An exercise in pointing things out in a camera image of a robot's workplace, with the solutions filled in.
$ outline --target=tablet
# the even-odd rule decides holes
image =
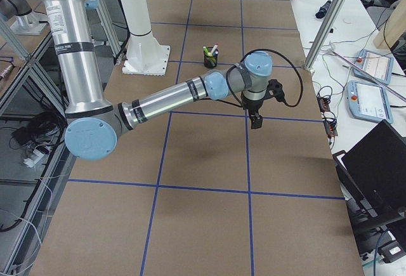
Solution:
[[[376,84],[350,81],[347,85],[348,106],[357,119],[393,123],[393,116],[386,90]]]
[[[391,81],[393,69],[392,56],[363,49],[355,60],[355,65],[366,71],[369,75],[379,79],[384,84],[389,84]],[[365,77],[365,75],[357,69],[354,69],[354,75],[368,79],[368,77]]]

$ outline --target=marker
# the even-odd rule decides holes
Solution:
[[[213,48],[211,49],[211,52],[210,52],[212,55],[217,50],[217,47],[218,47],[218,43],[215,43]]]
[[[213,54],[209,53],[209,50],[207,50],[207,48],[205,46],[203,47],[203,51],[208,57],[213,57]]]

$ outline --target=computer monitor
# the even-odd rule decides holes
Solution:
[[[385,120],[342,158],[378,215],[406,207],[406,140]],[[406,249],[406,220],[386,225]]]

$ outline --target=pen holder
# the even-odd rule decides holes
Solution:
[[[209,46],[209,47],[207,47],[207,50],[211,51],[212,48],[213,47]],[[218,49],[216,49],[216,51],[214,51],[213,56],[206,55],[206,53],[204,51],[203,51],[203,55],[204,55],[203,64],[206,68],[213,69],[213,68],[217,67]]]

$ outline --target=white table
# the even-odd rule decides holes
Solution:
[[[315,13],[318,11],[327,0],[291,0],[293,12],[296,18],[296,23],[301,35],[301,41],[305,53],[307,54],[311,42],[314,40],[322,20],[315,18]],[[325,44],[329,42],[339,41],[354,41],[360,37],[370,34],[375,25],[370,19],[367,11],[362,6],[360,0],[346,0],[342,10],[338,14],[334,22],[334,32],[327,36]],[[366,49],[377,51],[382,54],[389,53],[389,50],[376,49],[373,44],[377,30],[368,37],[361,39],[355,43],[338,43],[335,44],[335,51],[343,56],[357,56],[359,51],[365,46]],[[313,80],[319,82],[322,86],[332,86],[334,93],[342,90],[342,87],[333,81],[325,68],[322,60],[323,52],[320,52],[317,57],[313,68],[315,73]],[[337,79],[341,84],[346,84],[349,69],[343,67],[344,63],[333,56],[325,56],[325,61],[330,69],[332,76]],[[395,62],[393,67],[394,73],[403,74],[399,64]],[[362,80],[350,74],[349,80]],[[399,92],[403,96],[406,95],[406,78],[392,76],[390,87]],[[315,92],[317,93],[320,86],[315,83]],[[388,93],[391,105],[406,105],[392,94]],[[370,121],[363,121],[353,118],[348,109],[346,93],[344,92],[343,98],[340,100],[341,95],[334,95],[331,100],[331,110],[337,115],[337,132],[338,136],[335,139],[332,153],[340,150],[348,151],[359,140],[361,140],[376,123]],[[402,135],[406,136],[406,109],[392,109],[393,124],[392,126]],[[364,268],[366,276],[372,275],[372,265]],[[402,276],[406,275],[406,257],[392,263],[382,264],[377,262],[377,275],[380,276]]]

